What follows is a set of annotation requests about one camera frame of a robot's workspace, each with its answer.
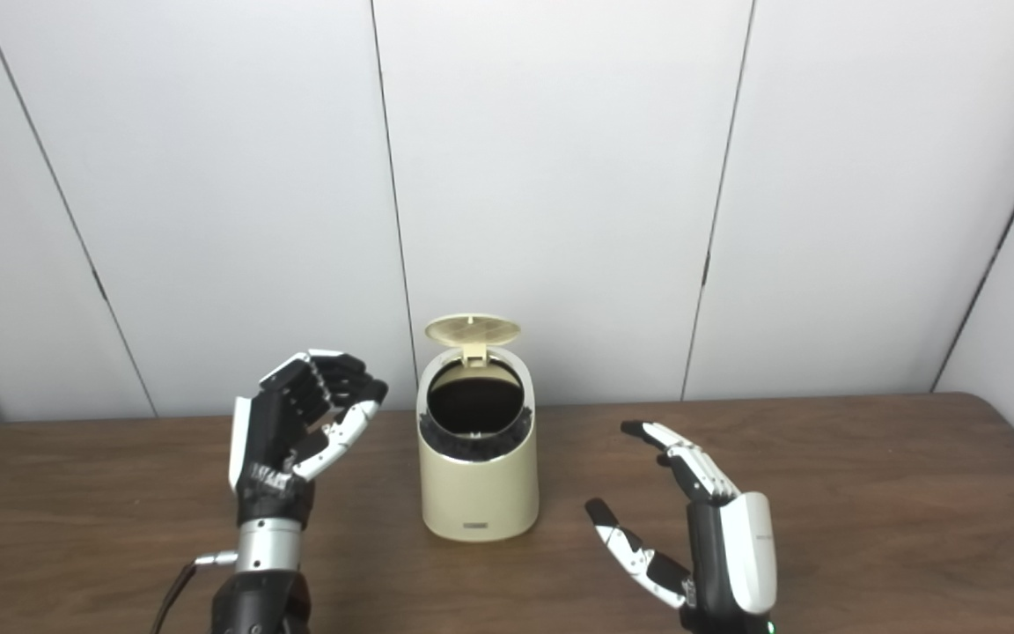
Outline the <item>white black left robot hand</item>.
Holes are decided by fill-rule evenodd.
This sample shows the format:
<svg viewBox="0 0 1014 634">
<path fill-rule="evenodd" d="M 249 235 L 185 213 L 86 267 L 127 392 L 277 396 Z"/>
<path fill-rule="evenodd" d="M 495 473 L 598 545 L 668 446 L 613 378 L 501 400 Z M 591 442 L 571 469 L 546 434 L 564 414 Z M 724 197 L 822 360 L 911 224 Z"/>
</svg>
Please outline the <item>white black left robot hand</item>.
<svg viewBox="0 0 1014 634">
<path fill-rule="evenodd" d="M 315 479 L 363 436 L 389 394 L 361 358 L 305 350 L 234 405 L 228 479 L 239 526 L 258 520 L 309 525 Z"/>
</svg>

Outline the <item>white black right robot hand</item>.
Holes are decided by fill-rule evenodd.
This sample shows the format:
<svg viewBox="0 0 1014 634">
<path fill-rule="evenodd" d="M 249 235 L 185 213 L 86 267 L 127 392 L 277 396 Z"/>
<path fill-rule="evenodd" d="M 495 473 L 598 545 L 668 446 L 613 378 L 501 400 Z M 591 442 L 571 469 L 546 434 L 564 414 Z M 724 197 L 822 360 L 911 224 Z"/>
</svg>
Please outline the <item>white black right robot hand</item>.
<svg viewBox="0 0 1014 634">
<path fill-rule="evenodd" d="M 657 450 L 687 497 L 692 564 L 652 549 L 602 498 L 584 509 L 625 574 L 675 611 L 689 633 L 775 633 L 778 593 L 771 505 L 743 492 L 696 443 L 659 422 L 627 420 L 621 430 Z"/>
</svg>

